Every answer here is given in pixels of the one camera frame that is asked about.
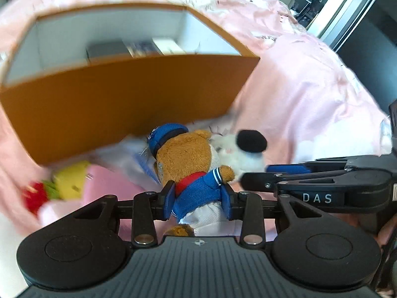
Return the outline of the pink pouch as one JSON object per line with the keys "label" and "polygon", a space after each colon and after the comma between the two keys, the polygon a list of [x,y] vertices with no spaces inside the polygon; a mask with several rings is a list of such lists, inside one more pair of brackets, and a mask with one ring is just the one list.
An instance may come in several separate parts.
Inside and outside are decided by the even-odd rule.
{"label": "pink pouch", "polygon": [[143,191],[144,188],[132,183],[124,174],[90,164],[81,198],[50,200],[40,207],[38,219],[42,226],[47,226],[105,195],[115,195],[118,200],[131,200]]}

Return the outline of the white black plush toy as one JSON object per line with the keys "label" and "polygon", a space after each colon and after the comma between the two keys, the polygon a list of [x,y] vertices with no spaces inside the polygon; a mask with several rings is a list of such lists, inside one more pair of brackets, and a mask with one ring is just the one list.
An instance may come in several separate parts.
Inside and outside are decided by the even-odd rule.
{"label": "white black plush toy", "polygon": [[236,134],[213,135],[210,144],[215,148],[222,165],[234,171],[233,182],[239,181],[245,173],[264,172],[263,153],[267,140],[256,130],[240,130]]}

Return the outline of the brown bear plush blue uniform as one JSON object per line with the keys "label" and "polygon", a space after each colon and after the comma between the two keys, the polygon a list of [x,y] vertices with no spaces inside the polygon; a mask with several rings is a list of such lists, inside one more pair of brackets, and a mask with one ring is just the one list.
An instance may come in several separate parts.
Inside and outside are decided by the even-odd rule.
{"label": "brown bear plush blue uniform", "polygon": [[237,225],[228,220],[221,204],[221,188],[234,180],[235,173],[221,164],[210,138],[209,131],[189,131],[178,123],[158,126],[148,136],[159,181],[175,182],[172,214],[177,224],[166,235],[235,235]]}

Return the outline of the yellow toy case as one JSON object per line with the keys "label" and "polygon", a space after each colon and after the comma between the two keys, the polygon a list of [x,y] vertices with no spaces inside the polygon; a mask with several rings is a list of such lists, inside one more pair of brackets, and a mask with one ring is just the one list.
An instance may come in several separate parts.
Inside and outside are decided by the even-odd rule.
{"label": "yellow toy case", "polygon": [[55,188],[58,190],[59,197],[62,200],[81,198],[89,166],[90,162],[83,160],[57,170],[53,174]]}

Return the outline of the red crochet strawberry toy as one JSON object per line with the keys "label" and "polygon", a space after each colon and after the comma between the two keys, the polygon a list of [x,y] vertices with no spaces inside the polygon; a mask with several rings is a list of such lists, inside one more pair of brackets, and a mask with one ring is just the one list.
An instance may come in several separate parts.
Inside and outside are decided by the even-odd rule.
{"label": "red crochet strawberry toy", "polygon": [[55,184],[50,180],[32,182],[22,189],[22,200],[26,209],[35,216],[42,205],[49,200],[60,199],[59,191]]}

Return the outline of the illustrated card box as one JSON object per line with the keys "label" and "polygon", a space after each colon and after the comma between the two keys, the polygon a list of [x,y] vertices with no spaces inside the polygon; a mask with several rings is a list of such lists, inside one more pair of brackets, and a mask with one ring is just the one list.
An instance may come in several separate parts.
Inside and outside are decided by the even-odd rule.
{"label": "illustrated card box", "polygon": [[162,54],[152,40],[128,42],[126,44],[126,48],[132,57],[146,57],[150,55]]}

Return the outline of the grey box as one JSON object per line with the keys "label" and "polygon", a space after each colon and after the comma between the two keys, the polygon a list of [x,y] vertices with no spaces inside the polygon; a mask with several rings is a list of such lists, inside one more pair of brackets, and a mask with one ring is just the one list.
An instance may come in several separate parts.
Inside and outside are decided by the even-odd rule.
{"label": "grey box", "polygon": [[89,63],[107,57],[132,57],[128,46],[122,40],[93,42],[86,47]]}

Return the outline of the white box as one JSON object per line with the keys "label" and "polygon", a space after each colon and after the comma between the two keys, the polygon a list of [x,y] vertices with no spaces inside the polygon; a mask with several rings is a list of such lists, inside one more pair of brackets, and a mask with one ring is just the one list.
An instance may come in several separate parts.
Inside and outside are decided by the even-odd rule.
{"label": "white box", "polygon": [[185,51],[170,38],[153,38],[153,44],[163,55],[183,55]]}

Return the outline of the pink patterned duvet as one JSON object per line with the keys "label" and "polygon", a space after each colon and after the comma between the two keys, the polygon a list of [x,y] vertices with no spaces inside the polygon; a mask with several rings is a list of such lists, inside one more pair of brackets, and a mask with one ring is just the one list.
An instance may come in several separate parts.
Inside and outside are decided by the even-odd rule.
{"label": "pink patterned duvet", "polygon": [[[381,153],[385,113],[338,55],[308,34],[279,0],[13,0],[1,10],[6,56],[1,78],[11,50],[37,15],[116,3],[190,7],[259,58],[225,114],[181,124],[219,132],[260,131],[268,142],[266,164]],[[24,205],[22,189],[48,178],[50,164],[31,158],[1,105],[1,213],[22,235],[40,228]]]}

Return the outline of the orange cardboard storage box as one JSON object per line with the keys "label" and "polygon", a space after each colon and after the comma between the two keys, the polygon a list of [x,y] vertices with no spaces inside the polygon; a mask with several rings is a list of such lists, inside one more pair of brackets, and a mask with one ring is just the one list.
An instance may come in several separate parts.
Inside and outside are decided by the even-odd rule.
{"label": "orange cardboard storage box", "polygon": [[[153,38],[185,54],[87,60],[93,42]],[[160,124],[221,116],[258,61],[190,7],[81,5],[30,22],[5,64],[1,105],[31,158],[47,165]]]}

